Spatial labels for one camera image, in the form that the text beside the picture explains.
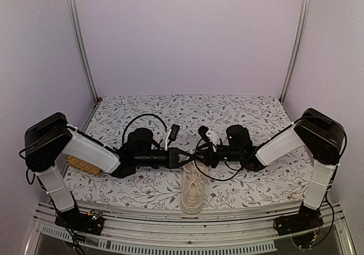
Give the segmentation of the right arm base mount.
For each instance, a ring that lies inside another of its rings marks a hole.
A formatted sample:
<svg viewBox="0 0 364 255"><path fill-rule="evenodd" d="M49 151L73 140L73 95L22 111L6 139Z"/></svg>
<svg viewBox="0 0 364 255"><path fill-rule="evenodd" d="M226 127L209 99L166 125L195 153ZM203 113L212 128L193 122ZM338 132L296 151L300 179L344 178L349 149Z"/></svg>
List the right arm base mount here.
<svg viewBox="0 0 364 255"><path fill-rule="evenodd" d="M275 218L273 228L279 236L282 236L319 228L323 224L319 209L311 209L306 207L304 203L301 203L298 213Z"/></svg>

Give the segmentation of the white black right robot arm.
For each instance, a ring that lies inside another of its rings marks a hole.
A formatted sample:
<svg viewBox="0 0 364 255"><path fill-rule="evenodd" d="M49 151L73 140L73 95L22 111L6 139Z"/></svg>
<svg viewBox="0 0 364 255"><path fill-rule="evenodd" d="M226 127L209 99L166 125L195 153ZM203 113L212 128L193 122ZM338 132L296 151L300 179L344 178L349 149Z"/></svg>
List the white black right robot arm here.
<svg viewBox="0 0 364 255"><path fill-rule="evenodd" d="M348 142L341 124L312 108L259 146L253 145L248 129L238 124L226 129L227 145L206 126L201 126L198 133L204 144L196 146L195 156L211 168L227 161L239 162L243 170L259 172L294 150L305 148L312 159L313 174L302 203L305 209L294 218L299 230L316 221L315 211L330 189Z"/></svg>

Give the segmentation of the cream lace platform sneaker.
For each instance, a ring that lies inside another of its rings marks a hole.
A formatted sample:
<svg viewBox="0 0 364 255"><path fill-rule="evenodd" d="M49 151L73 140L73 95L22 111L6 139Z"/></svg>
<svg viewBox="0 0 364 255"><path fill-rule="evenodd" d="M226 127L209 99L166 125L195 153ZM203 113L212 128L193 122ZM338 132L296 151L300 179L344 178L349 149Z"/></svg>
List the cream lace platform sneaker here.
<svg viewBox="0 0 364 255"><path fill-rule="evenodd" d="M180 208L189 215L202 210L208 167L200 161L191 161L183 166Z"/></svg>

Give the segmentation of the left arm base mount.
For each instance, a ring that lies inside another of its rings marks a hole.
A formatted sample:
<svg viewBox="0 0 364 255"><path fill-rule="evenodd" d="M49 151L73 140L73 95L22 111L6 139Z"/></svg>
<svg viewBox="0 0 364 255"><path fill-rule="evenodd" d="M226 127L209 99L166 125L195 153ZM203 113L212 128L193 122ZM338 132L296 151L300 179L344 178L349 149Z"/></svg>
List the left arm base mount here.
<svg viewBox="0 0 364 255"><path fill-rule="evenodd" d="M77 208L57 213L55 220L55 224L60 227L97 236L101 235L104 222L102 212L91 210L82 213Z"/></svg>

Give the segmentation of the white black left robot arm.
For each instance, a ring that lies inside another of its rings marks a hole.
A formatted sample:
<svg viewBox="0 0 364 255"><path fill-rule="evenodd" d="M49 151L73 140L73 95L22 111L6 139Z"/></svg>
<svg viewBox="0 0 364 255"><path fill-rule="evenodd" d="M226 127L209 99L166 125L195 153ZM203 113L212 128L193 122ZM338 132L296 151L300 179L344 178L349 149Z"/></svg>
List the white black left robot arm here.
<svg viewBox="0 0 364 255"><path fill-rule="evenodd" d="M65 155L73 168L90 174L104 172L115 178L133 175L137 167L180 168L192 160L192 154L170 145L179 129L172 125L157 142L151 130L140 127L123 134L122 146L116 149L80 131L57 112L26 130L19 156L63 213L63 220L79 229L85 222L84 215L76 210L76 202L56 167L59 155Z"/></svg>

